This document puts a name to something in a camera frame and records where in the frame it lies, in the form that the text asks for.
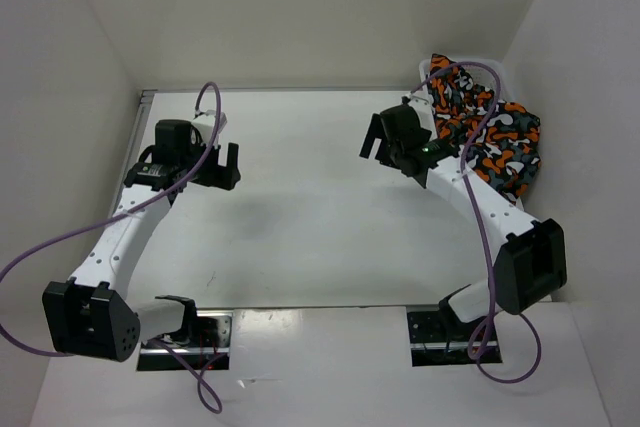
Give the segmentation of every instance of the orange black and gray cloth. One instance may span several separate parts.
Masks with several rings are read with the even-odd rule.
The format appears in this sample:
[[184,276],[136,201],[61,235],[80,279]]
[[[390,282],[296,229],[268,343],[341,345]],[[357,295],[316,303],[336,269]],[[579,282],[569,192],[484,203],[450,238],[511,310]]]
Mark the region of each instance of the orange black and gray cloth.
[[[430,73],[452,63],[433,54]],[[428,85],[438,137],[462,148],[486,115],[493,90],[456,67]],[[540,168],[540,119],[516,102],[498,101],[493,117],[469,149],[469,167],[511,202],[526,190]]]

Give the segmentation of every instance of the wall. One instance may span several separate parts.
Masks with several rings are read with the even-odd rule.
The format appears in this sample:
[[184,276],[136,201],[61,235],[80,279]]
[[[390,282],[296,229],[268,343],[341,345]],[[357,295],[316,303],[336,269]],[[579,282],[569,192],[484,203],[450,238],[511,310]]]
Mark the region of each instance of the wall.
[[[108,214],[136,93],[86,0],[0,0],[0,264]],[[40,295],[90,236],[24,262],[0,286],[0,315],[47,347]],[[26,425],[47,360],[0,341],[2,425]]]
[[640,414],[638,25],[640,0],[535,0],[505,58],[542,117],[544,166],[527,208],[565,229],[563,295],[614,427]]
[[502,58],[530,0],[90,0],[139,85],[407,87],[434,50]]

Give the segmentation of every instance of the white plastic basket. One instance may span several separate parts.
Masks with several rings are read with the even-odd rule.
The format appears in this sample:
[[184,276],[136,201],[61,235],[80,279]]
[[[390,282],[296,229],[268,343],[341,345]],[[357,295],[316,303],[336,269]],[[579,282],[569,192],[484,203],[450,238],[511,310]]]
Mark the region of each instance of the white plastic basket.
[[[459,57],[453,58],[453,57],[449,57],[448,55],[447,55],[447,58],[451,59],[452,62],[464,62],[466,60],[466,61],[472,61],[472,62],[480,62],[488,65],[493,70],[495,70],[498,76],[500,77],[500,87],[501,87],[500,100],[505,100],[507,102],[515,102],[515,98],[513,96],[513,90],[507,83],[507,76],[505,74],[504,67],[497,60],[481,59],[479,57],[465,57],[465,56],[459,56]],[[429,76],[430,68],[431,68],[430,58],[420,62],[420,65],[419,65],[420,80],[422,82],[424,82],[424,80]],[[475,66],[469,66],[469,67],[463,66],[463,68],[467,72],[469,72],[469,74],[471,74],[474,82],[495,90],[496,88],[495,81],[493,80],[493,76],[489,72],[487,72],[486,70],[480,67],[475,67]],[[429,92],[426,85],[422,88],[422,91],[424,92],[425,98],[428,99]]]

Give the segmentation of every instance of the purple cable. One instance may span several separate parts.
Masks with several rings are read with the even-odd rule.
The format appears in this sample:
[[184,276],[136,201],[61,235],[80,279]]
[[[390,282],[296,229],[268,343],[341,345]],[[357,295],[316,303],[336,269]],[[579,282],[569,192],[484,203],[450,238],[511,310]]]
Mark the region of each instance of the purple cable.
[[[202,96],[204,95],[205,91],[209,87],[212,87],[214,92],[215,92],[215,94],[216,94],[215,125],[213,127],[213,132],[211,134],[211,139],[209,139],[209,143],[207,144],[207,147],[204,150],[204,152],[202,153],[202,156],[200,157],[200,159],[198,159],[198,162],[196,162],[196,165],[194,165],[193,168],[189,172],[187,172],[187,174],[182,179],[178,180],[175,184],[173,184],[167,190],[164,190],[164,191],[158,193],[157,195],[154,195],[149,200],[146,200],[145,202],[142,202],[141,204],[138,204],[137,206],[132,207],[126,213],[114,215],[113,217],[111,217],[109,219],[106,219],[106,220],[103,220],[101,222],[98,222],[96,224],[89,225],[87,227],[82,227],[80,229],[72,230],[71,232],[67,232],[66,234],[59,235],[57,237],[54,237],[52,239],[47,240],[46,242],[38,244],[35,247],[31,247],[29,250],[23,252],[22,254],[17,256],[15,259],[13,259],[11,262],[9,262],[9,264],[7,264],[7,266],[4,269],[2,269],[2,271],[0,271],[0,282],[2,282],[4,280],[4,278],[11,271],[11,269],[13,269],[16,265],[18,265],[24,259],[26,259],[27,257],[30,257],[31,255],[35,254],[36,252],[39,252],[42,249],[46,249],[47,247],[49,247],[49,246],[51,246],[53,244],[57,244],[58,242],[62,242],[63,240],[67,240],[67,239],[70,239],[70,238],[75,237],[77,235],[84,234],[86,232],[89,232],[89,231],[92,231],[92,230],[95,230],[95,229],[99,229],[101,227],[105,227],[107,225],[110,225],[110,224],[113,224],[115,222],[118,222],[119,220],[122,220],[122,219],[128,217],[129,214],[136,213],[139,210],[144,209],[148,205],[151,205],[154,202],[162,199],[163,197],[166,197],[171,192],[184,187],[185,184],[187,182],[189,182],[189,180],[191,180],[193,178],[193,176],[196,174],[198,169],[202,166],[202,164],[204,163],[205,159],[209,155],[209,152],[211,152],[211,149],[213,148],[213,145],[215,143],[215,139],[218,136],[218,131],[220,130],[220,116],[221,116],[221,110],[222,110],[222,99],[220,98],[220,89],[218,89],[218,86],[216,85],[215,82],[207,82],[206,84],[204,84],[202,89],[200,89],[200,93],[198,94],[198,99],[196,100],[196,113],[200,112],[200,101],[202,100]],[[0,323],[0,335],[2,335],[2,337],[7,339],[10,343],[15,345],[19,349],[22,349],[22,350],[24,350],[26,352],[29,352],[30,354],[41,355],[41,356],[44,356],[44,357],[68,357],[69,356],[69,354],[63,354],[61,352],[48,352],[46,350],[40,350],[40,349],[36,349],[34,347],[30,347],[30,346],[20,342],[14,336],[12,336],[4,328],[4,326],[1,323]]]
[[[186,360],[180,357],[177,352],[175,352],[171,347],[169,347],[164,342],[157,339],[153,339],[148,341],[147,343],[149,345],[160,347],[166,350],[167,352],[169,352],[173,356],[173,358],[180,363],[180,365],[182,365],[185,369],[187,369],[191,373],[191,375],[193,375],[196,378],[196,380],[198,381],[198,397],[200,397],[200,402],[202,402],[202,405],[204,405],[207,408],[207,410],[213,412],[214,414],[219,414],[220,412],[222,412],[222,401],[220,400],[220,397],[218,397],[218,394],[216,394],[216,391],[213,390],[213,387],[211,387],[209,383],[204,380],[204,374],[205,372],[207,372],[207,369],[211,364],[213,364],[216,360],[218,360],[221,356],[225,354],[219,354],[211,358],[206,364],[204,364],[200,373],[198,373],[193,367],[191,367],[187,363]],[[206,401],[206,399],[204,398],[204,395],[202,394],[201,387],[203,386],[207,390],[207,392],[209,392],[211,397],[213,397],[213,400],[216,401],[216,404],[218,404],[218,408],[213,407],[211,404],[209,404],[209,402]]]
[[[465,167],[467,165],[467,155],[469,154],[469,148],[473,144],[476,137],[478,137],[478,134],[480,134],[482,129],[486,127],[487,123],[489,122],[489,120],[493,116],[493,113],[498,107],[498,98],[500,97],[500,90],[501,90],[500,77],[498,76],[495,70],[493,70],[491,67],[481,62],[473,62],[473,61],[454,62],[452,64],[449,64],[446,67],[443,67],[437,70],[433,74],[430,74],[423,82],[420,83],[420,85],[418,85],[415,89],[411,91],[411,93],[413,94],[418,90],[420,90],[423,86],[429,84],[429,82],[431,82],[434,78],[442,75],[446,71],[454,69],[456,67],[465,66],[465,65],[472,66],[472,67],[480,67],[481,69],[484,69],[487,72],[489,72],[493,77],[493,79],[495,80],[496,88],[494,91],[493,99],[491,100],[491,105],[489,107],[489,110],[487,111],[482,121],[478,124],[478,126],[475,128],[471,136],[467,139],[467,141],[464,144],[462,153],[460,154],[460,172],[465,172]],[[462,180],[464,181],[464,186],[465,186],[465,189],[467,190],[467,195],[469,196],[469,200],[471,201],[473,214],[476,218],[476,222],[478,223],[478,230],[480,231],[480,238],[482,240],[482,250],[484,251],[484,259],[487,264],[487,282],[489,287],[489,313],[471,334],[471,338],[469,339],[469,345],[467,346],[467,354],[469,355],[469,358],[471,360],[476,361],[476,365],[478,366],[478,369],[480,369],[480,372],[486,375],[489,379],[495,382],[499,382],[501,384],[516,384],[518,382],[522,382],[523,380],[528,379],[537,370],[538,366],[540,365],[540,361],[542,360],[542,342],[540,341],[540,336],[538,335],[538,332],[534,327],[534,325],[531,323],[531,321],[524,314],[520,314],[520,317],[522,317],[522,319],[526,322],[526,324],[531,329],[531,332],[533,333],[533,336],[536,341],[536,349],[537,349],[536,360],[534,361],[531,368],[522,376],[517,377],[515,379],[500,379],[498,377],[495,377],[489,374],[487,371],[484,370],[484,368],[480,364],[480,359],[488,350],[487,344],[489,343],[489,340],[491,339],[491,335],[495,330],[496,287],[495,287],[495,278],[493,274],[493,262],[491,260],[491,249],[489,247],[489,239],[487,238],[487,231],[484,226],[482,214],[480,213],[480,207],[478,207],[478,201],[476,199],[475,194],[473,193],[473,188],[471,187],[471,182],[469,181],[468,176],[466,174],[463,175]],[[474,352],[473,344],[476,342],[476,339],[483,331],[484,331],[484,334],[482,336],[482,340],[480,341],[480,346]]]

